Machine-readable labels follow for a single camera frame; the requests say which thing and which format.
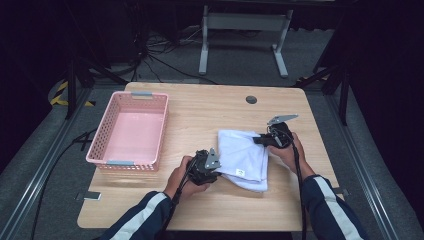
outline jacket sleeve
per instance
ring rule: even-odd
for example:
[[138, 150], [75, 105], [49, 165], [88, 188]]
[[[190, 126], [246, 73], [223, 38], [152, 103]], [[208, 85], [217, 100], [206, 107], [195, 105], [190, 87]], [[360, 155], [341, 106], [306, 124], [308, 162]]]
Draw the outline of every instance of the jacket sleeve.
[[165, 193], [149, 192], [106, 230], [100, 239], [153, 240], [168, 218], [171, 206], [171, 199]]
[[317, 238], [368, 239], [356, 214], [332, 189], [330, 182], [319, 175], [303, 182], [302, 201]]

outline pink plastic basket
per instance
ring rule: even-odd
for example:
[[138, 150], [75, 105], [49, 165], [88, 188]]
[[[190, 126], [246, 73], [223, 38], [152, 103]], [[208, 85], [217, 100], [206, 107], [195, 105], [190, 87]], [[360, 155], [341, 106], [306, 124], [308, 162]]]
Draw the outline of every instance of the pink plastic basket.
[[167, 115], [165, 93], [113, 93], [87, 161], [107, 170], [159, 170]]

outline folded white towel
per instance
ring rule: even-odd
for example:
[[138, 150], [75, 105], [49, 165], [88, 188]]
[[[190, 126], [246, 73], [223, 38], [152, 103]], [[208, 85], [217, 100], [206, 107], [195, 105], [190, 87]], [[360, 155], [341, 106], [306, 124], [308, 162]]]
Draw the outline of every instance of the folded white towel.
[[268, 190], [268, 150], [253, 142], [253, 131], [219, 130], [218, 147], [222, 176], [255, 192]]

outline person's left hand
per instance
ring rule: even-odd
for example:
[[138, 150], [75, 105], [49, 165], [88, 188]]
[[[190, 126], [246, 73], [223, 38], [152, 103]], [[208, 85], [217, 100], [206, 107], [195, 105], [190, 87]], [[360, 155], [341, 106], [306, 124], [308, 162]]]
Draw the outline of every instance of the person's left hand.
[[[181, 160], [181, 164], [179, 167], [175, 168], [174, 171], [171, 173], [171, 176], [168, 178], [168, 184], [166, 185], [165, 190], [163, 191], [166, 193], [171, 199], [174, 197], [175, 192], [177, 191], [178, 186], [180, 185], [181, 179], [184, 177], [184, 173], [187, 169], [187, 164], [193, 159], [193, 157], [190, 156], [184, 156]], [[189, 198], [191, 195], [198, 193], [198, 192], [204, 192], [208, 187], [210, 186], [210, 183], [203, 184], [200, 186], [197, 186], [191, 181], [188, 181], [186, 185], [183, 187], [183, 192], [180, 197], [180, 202], [184, 201], [185, 199]]]

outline white stripe on sleeve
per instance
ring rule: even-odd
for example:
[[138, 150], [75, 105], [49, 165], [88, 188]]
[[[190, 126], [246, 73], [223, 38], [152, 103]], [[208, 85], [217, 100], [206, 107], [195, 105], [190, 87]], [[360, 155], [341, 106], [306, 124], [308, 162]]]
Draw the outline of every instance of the white stripe on sleeve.
[[334, 195], [333, 191], [330, 189], [325, 180], [321, 177], [315, 177], [314, 180], [318, 183], [322, 193], [324, 194], [325, 202], [336, 219], [336, 222], [339, 225], [339, 228], [342, 230], [345, 238], [348, 240], [362, 239], [355, 225], [350, 221], [349, 217], [340, 207], [339, 203], [337, 203], [336, 195]]
[[153, 213], [156, 206], [165, 199], [164, 193], [158, 193], [152, 197], [141, 212], [137, 213], [131, 220], [126, 222], [119, 231], [111, 238], [111, 240], [130, 239], [131, 236], [140, 228], [140, 226]]

